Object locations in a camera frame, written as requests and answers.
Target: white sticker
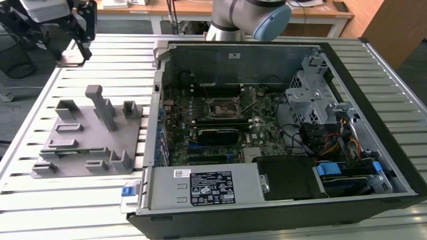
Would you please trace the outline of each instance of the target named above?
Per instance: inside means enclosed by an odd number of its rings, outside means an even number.
[[[234,198],[233,194],[225,194],[225,195],[221,195],[221,196],[224,196],[224,199],[233,199]]]
[[[148,14],[148,11],[128,11],[130,14]]]
[[[240,59],[240,53],[228,53],[229,59]]]
[[[173,178],[189,178],[190,173],[192,173],[190,169],[174,169]]]

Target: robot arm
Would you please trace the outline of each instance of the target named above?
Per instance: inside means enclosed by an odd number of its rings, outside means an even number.
[[[212,4],[210,41],[241,41],[245,34],[258,41],[272,41],[290,19],[282,0],[214,0]]]
[[[76,13],[85,20],[85,28],[77,22]],[[4,0],[0,1],[0,23],[5,30],[24,41],[50,51],[60,67],[78,67],[89,60],[90,41],[96,36],[97,4],[94,0]],[[74,40],[81,57],[69,61],[49,44],[46,24],[58,25]]]

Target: power supply label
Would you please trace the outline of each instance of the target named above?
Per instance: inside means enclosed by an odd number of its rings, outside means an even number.
[[[193,206],[234,204],[234,187],[230,171],[189,174],[189,199]]]

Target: slotted metal table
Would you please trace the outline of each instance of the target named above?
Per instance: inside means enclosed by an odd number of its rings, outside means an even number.
[[[102,85],[102,95],[112,104],[136,101],[144,106],[136,146],[136,152],[144,154],[156,40],[201,40],[201,36],[98,34],[90,45],[93,56],[84,67],[54,69],[0,162],[1,240],[146,239],[118,209],[122,185],[141,177],[142,156],[136,158],[134,172],[129,175],[32,179],[29,173],[53,127],[58,100],[73,99],[78,106],[92,105],[84,97],[86,85]],[[282,37],[277,41],[330,44],[425,179],[427,109],[370,45],[344,38]],[[345,100],[345,93],[334,84]],[[427,239],[425,223],[427,205],[420,203],[356,224],[196,239]]]

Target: blue tab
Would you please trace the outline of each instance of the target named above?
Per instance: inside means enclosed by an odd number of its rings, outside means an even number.
[[[380,165],[378,161],[372,162],[373,168],[376,170],[376,172],[378,173],[382,170],[382,167]]]
[[[316,166],[314,169],[317,169],[318,176],[322,176],[325,174],[325,171],[322,170],[322,167],[320,165]]]
[[[316,166],[318,176],[341,174],[338,164],[336,162],[324,162]]]
[[[130,197],[130,196],[134,196],[134,187],[124,186],[121,188],[121,197]]]

